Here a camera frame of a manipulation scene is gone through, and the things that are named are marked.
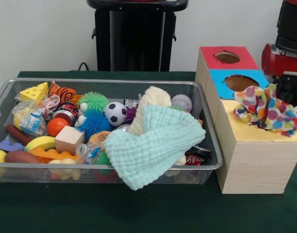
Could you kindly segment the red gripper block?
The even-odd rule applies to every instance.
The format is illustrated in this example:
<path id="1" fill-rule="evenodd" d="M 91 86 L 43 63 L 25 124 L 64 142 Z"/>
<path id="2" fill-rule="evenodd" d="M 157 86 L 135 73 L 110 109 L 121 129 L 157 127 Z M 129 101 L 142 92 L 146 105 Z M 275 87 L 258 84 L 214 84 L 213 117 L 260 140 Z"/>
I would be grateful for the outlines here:
<path id="1" fill-rule="evenodd" d="M 277 77 L 276 97 L 284 97 L 286 92 L 287 77 L 282 76 L 296 76 L 288 78 L 288 101 L 297 103 L 297 53 L 281 50 L 275 44 L 266 44 L 262 52 L 261 66 L 265 75 Z"/>

